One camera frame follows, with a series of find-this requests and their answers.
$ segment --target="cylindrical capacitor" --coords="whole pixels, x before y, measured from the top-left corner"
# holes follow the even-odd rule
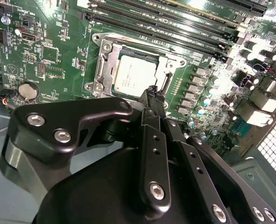
[[[251,83],[250,81],[247,81],[247,83],[245,84],[245,86],[249,90],[253,90],[255,88],[255,86],[253,85],[253,83]]]
[[[224,98],[224,102],[228,105],[228,106],[233,106],[234,103],[232,102],[231,99],[229,99],[228,97],[225,97]]]
[[[214,95],[216,93],[216,89],[213,86],[209,85],[207,87],[207,92],[209,95]]]
[[[232,120],[236,120],[237,119],[237,115],[235,113],[233,113],[232,111],[228,111],[228,115]]]
[[[18,27],[18,28],[15,29],[15,34],[17,36],[21,36],[22,32],[24,32],[25,30],[26,30],[25,27]]]
[[[263,56],[269,58],[270,60],[275,61],[276,60],[276,54],[267,50],[262,50],[260,52]]]
[[[249,80],[250,80],[254,85],[256,85],[257,83],[259,83],[259,79],[256,78],[255,76],[251,76],[251,77],[249,78]]]
[[[213,76],[211,78],[211,81],[214,85],[219,85],[220,84],[220,79],[217,76]]]
[[[252,61],[253,59],[255,59],[257,57],[257,54],[253,53],[253,52],[250,52],[248,50],[246,50],[242,56],[244,58],[246,58],[248,61]]]
[[[204,132],[199,133],[198,136],[199,136],[199,138],[201,138],[203,141],[205,141],[205,140],[207,139],[207,136],[205,135]]]
[[[211,100],[206,96],[202,97],[201,100],[202,100],[204,106],[207,106],[211,103]]]
[[[196,107],[196,112],[199,114],[199,115],[203,115],[205,110],[203,109],[202,106],[197,106]]]
[[[188,123],[189,126],[194,126],[194,121],[193,121],[192,118],[189,118],[189,119],[186,120],[186,121],[187,121],[187,123]]]
[[[252,51],[261,51],[263,49],[263,46],[261,44],[258,43],[254,43],[254,42],[247,42],[245,44],[245,47],[252,50]]]

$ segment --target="mounting hole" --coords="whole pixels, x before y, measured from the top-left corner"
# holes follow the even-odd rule
[[[153,153],[155,153],[156,155],[160,155],[160,154],[161,154],[160,151],[157,150],[156,148],[154,148],[152,151],[153,151]]]
[[[152,109],[149,109],[148,112],[149,112],[150,115],[152,115],[154,117],[157,116],[156,112],[153,111]]]
[[[95,35],[95,36],[93,36],[93,39],[94,39],[95,41],[99,41],[99,40],[100,40],[100,37],[99,37],[98,35]]]
[[[160,141],[160,139],[159,139],[159,137],[157,135],[154,135],[153,139],[155,139],[156,141]]]
[[[127,105],[124,101],[121,101],[121,102],[120,102],[120,105],[121,105],[121,107],[123,107],[124,109],[128,109],[128,108],[129,108],[128,105]]]
[[[200,169],[199,167],[197,167],[196,170],[198,171],[198,173],[203,174],[202,169]]]
[[[190,156],[192,156],[193,158],[196,158],[194,153],[190,153]]]

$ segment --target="electrolytic capacitor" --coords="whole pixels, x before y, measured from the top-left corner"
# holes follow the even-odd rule
[[[275,61],[276,60],[276,54],[267,50],[262,50],[260,52],[263,56],[267,57],[270,60]]]
[[[247,83],[245,84],[245,86],[247,87],[247,89],[249,89],[251,91],[255,88],[255,86],[253,85],[253,83],[251,83],[250,81],[247,81]]]
[[[207,92],[209,95],[214,95],[216,93],[216,89],[213,86],[209,85],[207,87]]]
[[[254,42],[247,42],[245,44],[245,47],[252,50],[252,51],[261,51],[263,49],[263,46],[261,44],[258,43],[254,43]]]
[[[211,77],[211,81],[214,85],[219,85],[220,84],[220,79],[217,76]]]
[[[205,140],[207,139],[207,136],[205,135],[204,132],[199,133],[198,136],[199,136],[199,138],[201,138],[203,141],[205,141]]]
[[[189,126],[194,126],[194,121],[192,118],[189,118],[188,120],[186,120],[186,122],[188,123]]]
[[[21,36],[22,32],[24,32],[25,30],[26,30],[25,27],[18,27],[18,28],[15,29],[15,34],[17,36]]]
[[[259,79],[256,78],[255,76],[251,76],[251,77],[249,78],[249,80],[250,80],[254,85],[256,85],[257,83],[259,83]]]
[[[252,61],[252,60],[254,60],[254,59],[257,57],[257,54],[255,54],[255,53],[253,53],[253,52],[250,52],[250,51],[246,50],[246,51],[242,54],[242,56],[243,56],[244,58],[246,58],[248,61]]]
[[[205,113],[205,110],[203,109],[202,106],[197,106],[196,107],[196,112],[199,114],[199,115],[203,115]]]
[[[225,97],[224,98],[224,102],[228,105],[228,106],[233,106],[234,103],[232,102],[231,99],[229,99],[228,97]]]
[[[232,111],[228,111],[227,114],[229,115],[229,117],[232,120],[236,120],[237,119],[237,115],[235,113],[233,113]]]
[[[201,100],[205,106],[207,106],[211,103],[211,100],[206,96],[202,97]]]

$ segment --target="motherboard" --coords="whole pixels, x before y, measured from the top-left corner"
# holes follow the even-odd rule
[[[156,85],[220,154],[276,112],[276,0],[0,0],[0,53],[9,104]]]

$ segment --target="screw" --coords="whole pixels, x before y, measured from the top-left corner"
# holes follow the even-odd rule
[[[152,183],[150,185],[151,194],[157,199],[162,200],[165,196],[163,188],[157,183]]]
[[[262,214],[257,208],[255,208],[255,207],[253,207],[253,211],[254,211],[256,217],[257,217],[260,221],[263,222],[263,221],[264,221],[264,216],[263,216],[263,214]]]
[[[264,209],[264,213],[267,215],[267,217],[269,217],[270,220],[272,220],[273,222],[275,221],[275,217],[273,216],[272,213],[270,213],[269,210]]]
[[[199,144],[202,145],[202,141],[200,139],[195,138],[195,141]]]
[[[8,17],[8,16],[6,16],[6,15],[4,15],[4,16],[2,16],[2,18],[1,18],[1,22],[4,24],[4,25],[9,25],[9,24],[11,24],[11,19]]]
[[[30,125],[39,127],[45,124],[45,119],[37,114],[32,114],[27,117],[27,121]]]
[[[103,49],[104,49],[105,51],[110,51],[110,50],[111,50],[111,45],[108,44],[108,43],[106,43],[106,44],[103,45]]]
[[[169,120],[169,123],[170,123],[173,127],[176,126],[176,123],[175,123],[173,120]]]
[[[71,140],[71,136],[67,131],[58,130],[54,133],[54,138],[61,143],[67,143]]]
[[[253,173],[247,173],[247,178],[249,179],[249,180],[253,180],[254,178],[255,178],[255,176],[254,176],[254,174]]]
[[[86,84],[84,85],[84,89],[85,89],[86,91],[89,91],[89,90],[91,89],[91,85],[90,85],[89,83],[86,83]]]
[[[216,204],[213,204],[213,212],[214,215],[219,219],[220,222],[225,223],[226,222],[226,215],[223,212],[223,210]]]

